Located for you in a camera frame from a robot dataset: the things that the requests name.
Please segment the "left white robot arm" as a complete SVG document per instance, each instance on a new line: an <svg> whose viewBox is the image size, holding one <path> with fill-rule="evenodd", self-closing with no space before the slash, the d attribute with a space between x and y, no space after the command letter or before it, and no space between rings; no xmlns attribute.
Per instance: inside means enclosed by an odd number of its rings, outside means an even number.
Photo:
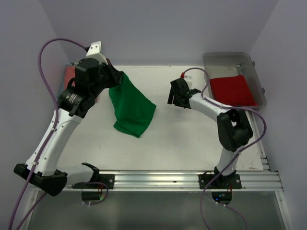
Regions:
<svg viewBox="0 0 307 230"><path fill-rule="evenodd" d="M95 105L99 94L121 84L123 72L109 59L99 63L84 58L74 68L74 77L58 97L50 125L39 146L26 163L19 163L14 173L50 196L57 196L66 186L85 184L95 188L100 182L99 169L89 163L65 171L57 168L59 158L76 127Z"/></svg>

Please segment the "green polo shirt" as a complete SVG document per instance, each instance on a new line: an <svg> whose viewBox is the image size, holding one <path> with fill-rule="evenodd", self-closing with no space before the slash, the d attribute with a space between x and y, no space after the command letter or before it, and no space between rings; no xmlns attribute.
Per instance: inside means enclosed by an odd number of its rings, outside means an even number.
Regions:
<svg viewBox="0 0 307 230"><path fill-rule="evenodd" d="M153 119L156 105L133 85L124 72L121 84L110 88L108 94L116 118L114 129L140 138Z"/></svg>

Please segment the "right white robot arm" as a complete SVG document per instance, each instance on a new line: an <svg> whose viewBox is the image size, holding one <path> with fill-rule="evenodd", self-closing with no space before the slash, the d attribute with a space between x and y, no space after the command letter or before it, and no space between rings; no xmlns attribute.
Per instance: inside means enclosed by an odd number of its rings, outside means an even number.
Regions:
<svg viewBox="0 0 307 230"><path fill-rule="evenodd" d="M216 122L222 152L214 168L213 184L219 188L225 188L236 174L239 150L253 137L245 111L226 108L208 97L203 98L201 91L190 89L183 78L173 80L170 84L168 104L200 112Z"/></svg>

